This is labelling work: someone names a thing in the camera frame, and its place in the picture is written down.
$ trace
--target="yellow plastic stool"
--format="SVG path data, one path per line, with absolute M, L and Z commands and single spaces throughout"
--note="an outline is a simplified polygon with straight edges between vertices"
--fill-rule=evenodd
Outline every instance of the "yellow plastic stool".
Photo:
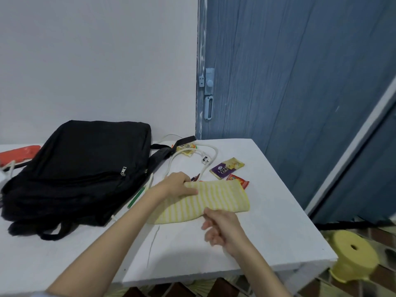
M 329 244 L 338 255 L 330 274 L 339 282 L 368 279 L 379 264 L 378 255 L 373 247 L 353 232 L 338 230 L 330 238 Z

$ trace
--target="black backpack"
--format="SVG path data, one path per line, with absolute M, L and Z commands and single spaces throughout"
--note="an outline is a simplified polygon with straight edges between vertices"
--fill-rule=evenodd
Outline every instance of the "black backpack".
M 8 232 L 58 240 L 79 224 L 104 226 L 177 146 L 194 140 L 151 145 L 145 123 L 69 121 L 3 187 Z M 59 224 L 58 234 L 46 233 Z

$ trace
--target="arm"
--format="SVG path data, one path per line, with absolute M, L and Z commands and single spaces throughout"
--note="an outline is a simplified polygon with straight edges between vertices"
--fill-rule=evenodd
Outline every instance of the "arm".
M 248 279 L 257 297 L 291 297 L 271 267 L 243 231 L 235 213 L 205 209 L 202 229 L 208 229 L 205 240 L 221 245 L 230 253 Z
M 172 173 L 149 189 L 116 223 L 94 241 L 47 289 L 48 294 L 64 297 L 103 296 L 126 253 L 150 214 L 165 198 L 196 195 L 186 188 L 190 181 L 182 172 Z

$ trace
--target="patterned floor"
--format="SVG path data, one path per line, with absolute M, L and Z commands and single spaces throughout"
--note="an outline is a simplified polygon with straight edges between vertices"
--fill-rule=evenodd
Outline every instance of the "patterned floor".
M 332 279 L 329 271 L 305 286 L 297 297 L 396 297 L 396 225 L 382 228 L 351 230 L 366 239 L 377 251 L 380 265 L 368 281 L 342 284 Z M 322 231 L 327 237 L 334 230 Z M 106 297 L 246 297 L 252 294 L 245 276 L 196 280 L 192 284 L 160 284 L 126 288 Z

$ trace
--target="forearm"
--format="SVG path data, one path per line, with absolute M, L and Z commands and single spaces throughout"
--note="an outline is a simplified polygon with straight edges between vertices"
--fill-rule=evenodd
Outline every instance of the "forearm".
M 235 256 L 257 297 L 291 297 L 258 250 L 249 242 Z
M 103 296 L 163 194 L 161 188 L 156 187 L 147 191 L 54 281 L 47 292 L 65 297 Z

